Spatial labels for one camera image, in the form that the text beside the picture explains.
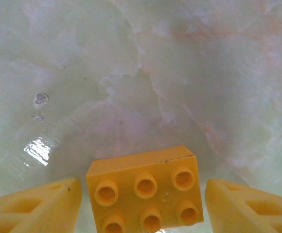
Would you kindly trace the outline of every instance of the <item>yellow plastic piece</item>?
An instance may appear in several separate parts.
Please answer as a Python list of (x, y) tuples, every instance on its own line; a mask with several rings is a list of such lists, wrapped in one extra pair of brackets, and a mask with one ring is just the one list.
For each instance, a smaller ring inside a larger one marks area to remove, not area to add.
[(282, 197), (225, 180), (208, 180), (214, 233), (282, 233)]
[(184, 146), (94, 161), (87, 184), (98, 233), (156, 232), (204, 220), (196, 157)]
[(72, 233), (81, 199), (78, 179), (0, 197), (0, 233)]

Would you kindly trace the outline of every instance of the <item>triangular cutout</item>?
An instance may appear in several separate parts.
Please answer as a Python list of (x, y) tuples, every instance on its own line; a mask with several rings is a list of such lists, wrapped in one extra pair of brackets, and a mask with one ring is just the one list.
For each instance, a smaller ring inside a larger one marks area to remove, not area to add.
[(282, 197), (220, 179), (208, 180), (214, 233), (282, 233)]
[(81, 199), (79, 179), (0, 197), (0, 233), (72, 233)]

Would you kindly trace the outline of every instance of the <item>yellow lego brick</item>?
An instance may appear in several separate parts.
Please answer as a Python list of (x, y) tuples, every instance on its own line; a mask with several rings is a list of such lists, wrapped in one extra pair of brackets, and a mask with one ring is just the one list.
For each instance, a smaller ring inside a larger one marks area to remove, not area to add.
[(208, 180), (214, 233), (282, 233), (282, 197), (225, 180)]
[(94, 161), (87, 184), (98, 233), (203, 221), (196, 156), (184, 146)]
[(81, 199), (78, 179), (0, 197), (0, 233), (72, 233)]

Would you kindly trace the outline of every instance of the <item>marble surface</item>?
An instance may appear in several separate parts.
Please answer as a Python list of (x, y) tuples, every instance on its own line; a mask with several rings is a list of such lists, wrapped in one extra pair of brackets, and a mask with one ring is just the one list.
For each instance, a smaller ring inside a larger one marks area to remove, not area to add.
[(0, 0), (0, 196), (179, 144), (282, 195), (282, 0)]

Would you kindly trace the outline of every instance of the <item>lego stud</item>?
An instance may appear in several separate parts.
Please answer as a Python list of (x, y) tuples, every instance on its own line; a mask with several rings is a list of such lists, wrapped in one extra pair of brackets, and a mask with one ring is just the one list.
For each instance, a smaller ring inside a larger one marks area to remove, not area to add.
[(191, 201), (183, 201), (176, 207), (176, 216), (184, 226), (191, 226), (197, 221), (198, 210)]
[(161, 215), (154, 207), (142, 211), (140, 221), (144, 230), (148, 233), (158, 232), (161, 229)]
[(152, 175), (143, 173), (135, 178), (134, 190), (139, 198), (149, 199), (156, 194), (157, 183)]
[(98, 183), (94, 192), (96, 202), (101, 206), (111, 206), (118, 198), (118, 187), (110, 180), (103, 180)]
[(125, 225), (123, 219), (118, 215), (109, 216), (103, 222), (104, 233), (124, 233)]
[(179, 166), (172, 171), (171, 181), (177, 190), (188, 191), (194, 186), (195, 177), (186, 166)]

